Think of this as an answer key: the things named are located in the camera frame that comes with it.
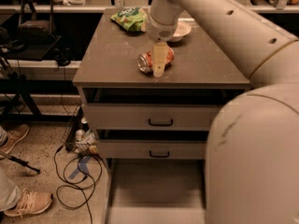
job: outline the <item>green chip bag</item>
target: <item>green chip bag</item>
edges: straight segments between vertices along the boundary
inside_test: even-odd
[[[145,32],[147,13],[141,7],[132,7],[114,14],[111,19],[130,32]]]

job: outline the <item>drawer handle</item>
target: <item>drawer handle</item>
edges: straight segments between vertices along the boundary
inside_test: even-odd
[[[152,152],[150,151],[150,152],[149,152],[149,155],[150,155],[152,158],[166,159],[166,158],[169,158],[169,156],[170,156],[170,152],[167,151],[167,153],[166,153],[165,155],[154,155],[154,154],[152,154]]]
[[[174,124],[174,120],[170,119],[168,122],[158,122],[158,121],[152,121],[151,119],[149,119],[149,125],[150,126],[160,126],[160,127],[169,127],[172,126]]]

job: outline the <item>white bowl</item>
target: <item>white bowl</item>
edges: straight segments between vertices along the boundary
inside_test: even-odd
[[[184,22],[178,21],[178,28],[174,33],[174,36],[171,38],[170,42],[178,42],[180,41],[185,35],[188,35],[191,31],[191,26]]]

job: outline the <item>pants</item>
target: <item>pants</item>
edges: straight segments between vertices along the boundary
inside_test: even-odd
[[[7,132],[0,126],[0,146],[7,140]],[[0,212],[14,207],[21,197],[20,189],[7,178],[0,167]]]

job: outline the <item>foot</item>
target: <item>foot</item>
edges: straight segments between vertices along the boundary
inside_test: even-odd
[[[50,192],[30,192],[24,190],[15,208],[4,211],[9,217],[40,214],[48,209],[53,201]]]
[[[9,154],[12,148],[15,147],[22,139],[24,139],[29,133],[29,126],[23,124],[14,130],[7,131],[7,142],[0,146],[0,151]]]

